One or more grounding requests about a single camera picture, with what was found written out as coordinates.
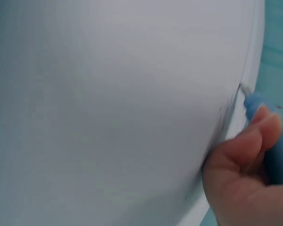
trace teal wall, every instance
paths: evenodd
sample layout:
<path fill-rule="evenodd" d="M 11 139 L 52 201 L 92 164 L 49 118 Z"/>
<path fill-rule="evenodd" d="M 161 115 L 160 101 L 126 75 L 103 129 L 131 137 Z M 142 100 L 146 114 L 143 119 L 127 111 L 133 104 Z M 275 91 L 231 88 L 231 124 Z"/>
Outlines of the teal wall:
<path fill-rule="evenodd" d="M 256 91 L 280 106 L 283 118 L 283 0 L 266 0 L 264 45 Z M 200 226 L 217 226 L 214 213 L 207 212 Z"/>

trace blue tool handle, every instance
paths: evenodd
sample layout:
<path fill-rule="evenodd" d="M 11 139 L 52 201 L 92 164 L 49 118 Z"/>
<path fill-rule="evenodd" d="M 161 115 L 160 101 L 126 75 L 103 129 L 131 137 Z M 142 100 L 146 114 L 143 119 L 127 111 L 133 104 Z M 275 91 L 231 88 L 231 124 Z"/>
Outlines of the blue tool handle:
<path fill-rule="evenodd" d="M 262 104 L 265 104 L 271 112 L 277 111 L 277 108 L 259 93 L 250 94 L 245 98 L 244 106 L 249 121 Z M 283 184 L 283 133 L 278 142 L 266 152 L 264 165 L 271 184 Z"/>

